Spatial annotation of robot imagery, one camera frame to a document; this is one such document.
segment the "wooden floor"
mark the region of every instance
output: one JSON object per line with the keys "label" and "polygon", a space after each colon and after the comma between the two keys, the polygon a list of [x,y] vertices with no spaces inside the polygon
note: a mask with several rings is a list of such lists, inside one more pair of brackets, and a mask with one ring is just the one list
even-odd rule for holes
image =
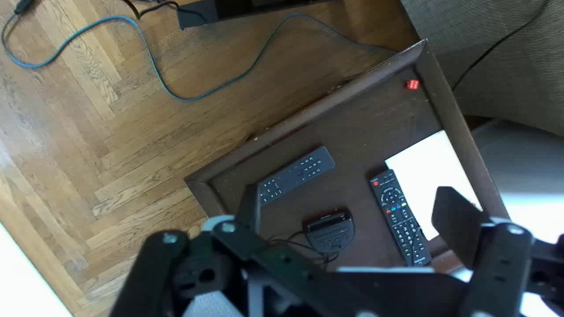
{"label": "wooden floor", "polygon": [[[0,3],[4,22],[16,0]],[[42,0],[11,45],[41,59],[120,0]],[[402,49],[414,31],[398,0],[303,8],[361,42]],[[240,72],[284,12],[180,31],[175,12],[143,27],[166,79],[194,94]],[[0,219],[74,315],[108,315],[141,241],[198,234],[205,212],[183,177],[383,59],[317,26],[287,24],[261,64],[220,93],[164,93],[127,24],[101,26],[39,72],[0,54]]]}

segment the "remote control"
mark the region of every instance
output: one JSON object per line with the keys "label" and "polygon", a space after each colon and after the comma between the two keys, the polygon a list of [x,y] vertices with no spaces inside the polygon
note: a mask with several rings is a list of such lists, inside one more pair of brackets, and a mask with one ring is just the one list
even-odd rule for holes
{"label": "remote control", "polygon": [[328,147],[321,145],[259,181],[261,204],[268,205],[331,168],[335,168],[335,160]]}
{"label": "remote control", "polygon": [[370,186],[405,263],[427,265],[430,262],[427,237],[405,200],[395,172],[391,168],[384,170],[370,179]]}

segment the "black device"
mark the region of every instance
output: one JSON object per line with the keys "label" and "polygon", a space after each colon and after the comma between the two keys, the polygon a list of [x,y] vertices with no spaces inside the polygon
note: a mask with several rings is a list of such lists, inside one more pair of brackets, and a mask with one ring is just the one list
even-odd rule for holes
{"label": "black device", "polygon": [[196,295],[217,290],[250,317],[517,317],[525,290],[564,313],[564,234],[550,244],[517,223],[495,223],[453,188],[437,190],[434,225],[474,271],[467,283],[443,272],[326,272],[257,234],[256,197],[257,186],[249,186],[240,205],[247,212],[192,241],[182,230],[152,234],[111,315],[183,315]]}
{"label": "black device", "polygon": [[413,214],[393,168],[370,179],[370,188],[407,265],[427,265],[432,256],[427,237]]}
{"label": "black device", "polygon": [[296,5],[323,3],[328,0],[198,0],[180,5],[183,10],[198,12],[183,13],[178,10],[180,27],[242,17],[249,13],[289,8]]}
{"label": "black device", "polygon": [[300,156],[280,170],[266,175],[259,181],[259,198],[261,205],[284,197],[294,188],[323,175],[324,172],[335,168],[335,160],[326,145],[319,145],[314,151]]}
{"label": "black device", "polygon": [[337,209],[303,221],[310,246],[319,253],[339,253],[354,239],[354,219],[349,209]]}

